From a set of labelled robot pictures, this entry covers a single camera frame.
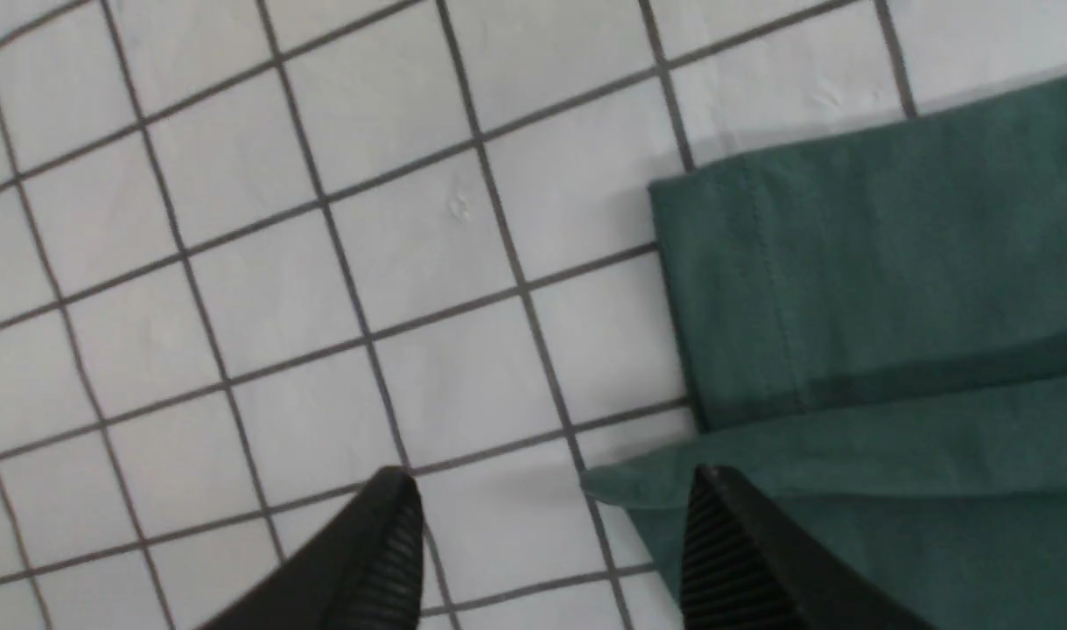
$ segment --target green cloth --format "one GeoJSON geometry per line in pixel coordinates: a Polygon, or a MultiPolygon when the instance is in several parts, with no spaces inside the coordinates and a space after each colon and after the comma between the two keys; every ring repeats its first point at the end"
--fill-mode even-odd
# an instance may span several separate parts
{"type": "Polygon", "coordinates": [[[670,590],[730,463],[930,623],[1067,628],[1067,79],[651,196],[708,435],[583,482],[670,590]]]}

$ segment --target floor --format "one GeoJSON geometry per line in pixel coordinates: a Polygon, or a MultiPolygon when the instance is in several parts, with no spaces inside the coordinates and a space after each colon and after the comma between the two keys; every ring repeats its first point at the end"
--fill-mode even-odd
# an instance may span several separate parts
{"type": "Polygon", "coordinates": [[[196,627],[383,463],[423,628],[678,628],[577,489],[692,435],[646,184],[1063,73],[1067,0],[0,0],[0,629],[196,627]]]}

